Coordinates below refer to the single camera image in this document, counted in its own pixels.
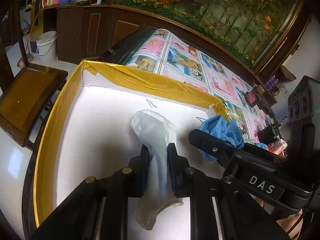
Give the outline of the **person's right hand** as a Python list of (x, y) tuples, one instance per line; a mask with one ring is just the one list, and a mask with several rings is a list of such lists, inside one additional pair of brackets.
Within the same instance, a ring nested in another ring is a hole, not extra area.
[[(277, 220), (277, 223), (281, 226), (281, 228), (285, 231), (288, 232), (292, 226), (296, 223), (296, 221), (300, 218), (302, 215), (303, 210), (300, 210), (299, 213), (295, 214), (294, 216), (290, 216), (287, 218), (282, 218)], [(301, 228), (303, 225), (303, 219), (297, 224), (297, 226), (289, 233), (289, 237), (291, 239), (295, 239), (297, 236), (299, 236)]]

